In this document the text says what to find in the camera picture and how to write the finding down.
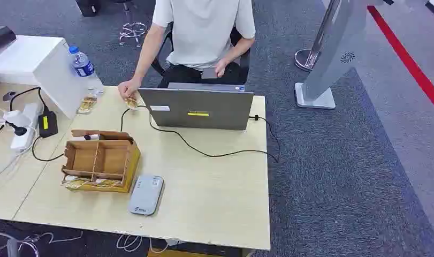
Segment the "person's left hand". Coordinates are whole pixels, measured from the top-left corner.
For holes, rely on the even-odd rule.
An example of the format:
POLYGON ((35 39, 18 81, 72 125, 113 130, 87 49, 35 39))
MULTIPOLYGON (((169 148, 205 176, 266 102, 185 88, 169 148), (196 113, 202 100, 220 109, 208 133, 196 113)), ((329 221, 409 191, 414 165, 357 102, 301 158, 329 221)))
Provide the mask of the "person's left hand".
POLYGON ((215 67, 215 75, 217 78, 221 78, 224 75, 225 69, 229 63, 230 61, 228 61, 226 58, 222 58, 218 61, 215 67))

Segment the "person's right hand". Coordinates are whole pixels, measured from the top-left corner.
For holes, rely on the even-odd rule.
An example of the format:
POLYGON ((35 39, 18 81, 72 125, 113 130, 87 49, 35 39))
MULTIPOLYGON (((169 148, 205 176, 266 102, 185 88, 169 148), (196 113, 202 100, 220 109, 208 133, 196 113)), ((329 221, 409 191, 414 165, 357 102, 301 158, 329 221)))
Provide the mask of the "person's right hand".
POLYGON ((126 99, 135 94, 141 85, 142 79, 132 78, 128 81, 121 82, 117 88, 122 99, 126 99))

